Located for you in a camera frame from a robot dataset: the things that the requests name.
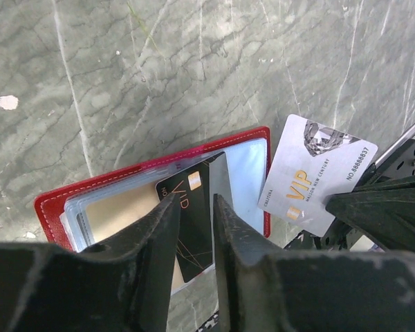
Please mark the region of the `gold striped credit card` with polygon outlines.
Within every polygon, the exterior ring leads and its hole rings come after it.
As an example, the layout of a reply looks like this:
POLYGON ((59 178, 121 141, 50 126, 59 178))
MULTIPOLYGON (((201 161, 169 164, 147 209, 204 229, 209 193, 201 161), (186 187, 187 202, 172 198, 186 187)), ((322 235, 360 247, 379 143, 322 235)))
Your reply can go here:
POLYGON ((151 212, 160 203, 156 183, 127 190, 86 206, 94 242, 100 242, 151 212))

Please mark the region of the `red card holder wallet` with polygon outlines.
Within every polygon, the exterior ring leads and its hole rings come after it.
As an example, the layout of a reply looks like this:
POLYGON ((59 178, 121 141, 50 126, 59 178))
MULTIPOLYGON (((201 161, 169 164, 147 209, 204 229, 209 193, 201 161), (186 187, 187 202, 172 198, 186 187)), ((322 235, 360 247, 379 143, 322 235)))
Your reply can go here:
POLYGON ((270 216, 258 206, 269 158, 270 130, 257 127, 40 194, 34 208, 50 242, 82 252, 177 195, 183 219, 174 255, 176 293, 214 267, 215 194, 259 234, 270 235, 270 216))

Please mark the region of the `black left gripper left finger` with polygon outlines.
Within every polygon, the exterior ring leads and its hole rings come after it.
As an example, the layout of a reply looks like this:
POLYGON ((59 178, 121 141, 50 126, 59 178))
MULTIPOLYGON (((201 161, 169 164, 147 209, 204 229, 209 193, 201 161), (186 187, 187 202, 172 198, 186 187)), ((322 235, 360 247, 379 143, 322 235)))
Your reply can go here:
POLYGON ((180 213, 171 195, 79 253, 0 243, 0 331, 164 331, 180 213))

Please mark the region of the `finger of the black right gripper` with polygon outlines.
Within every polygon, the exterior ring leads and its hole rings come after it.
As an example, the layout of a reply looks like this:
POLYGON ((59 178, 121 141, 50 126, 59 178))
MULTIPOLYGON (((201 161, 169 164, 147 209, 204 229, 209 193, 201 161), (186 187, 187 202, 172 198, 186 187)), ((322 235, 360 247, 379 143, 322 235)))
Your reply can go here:
POLYGON ((415 252, 415 175, 335 194, 326 211, 383 249, 415 252))

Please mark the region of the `black gold VIP card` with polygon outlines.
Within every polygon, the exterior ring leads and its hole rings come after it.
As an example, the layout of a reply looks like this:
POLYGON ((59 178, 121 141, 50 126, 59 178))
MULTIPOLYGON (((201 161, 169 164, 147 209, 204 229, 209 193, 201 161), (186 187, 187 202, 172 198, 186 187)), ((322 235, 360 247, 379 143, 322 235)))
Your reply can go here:
POLYGON ((160 200, 178 196, 181 208, 176 260, 184 283, 200 275, 214 261, 213 198, 221 195, 232 203, 226 153, 221 151, 156 184, 160 200))

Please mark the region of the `silver VIP diamond card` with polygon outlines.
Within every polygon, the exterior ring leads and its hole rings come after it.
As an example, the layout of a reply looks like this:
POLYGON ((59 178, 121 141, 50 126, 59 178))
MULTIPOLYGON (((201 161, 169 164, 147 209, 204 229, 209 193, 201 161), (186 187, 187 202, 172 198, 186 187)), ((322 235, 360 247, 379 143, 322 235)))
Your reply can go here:
POLYGON ((335 218, 325 208, 330 196, 351 192, 377 151, 372 142, 291 114, 259 207, 323 237, 335 218))

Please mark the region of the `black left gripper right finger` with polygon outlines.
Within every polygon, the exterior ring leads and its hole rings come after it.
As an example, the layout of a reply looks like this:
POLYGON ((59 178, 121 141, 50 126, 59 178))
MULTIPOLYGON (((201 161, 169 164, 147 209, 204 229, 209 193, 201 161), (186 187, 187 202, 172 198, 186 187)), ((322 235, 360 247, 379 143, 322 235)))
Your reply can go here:
POLYGON ((284 250, 213 198, 222 331, 415 331, 415 254, 284 250))

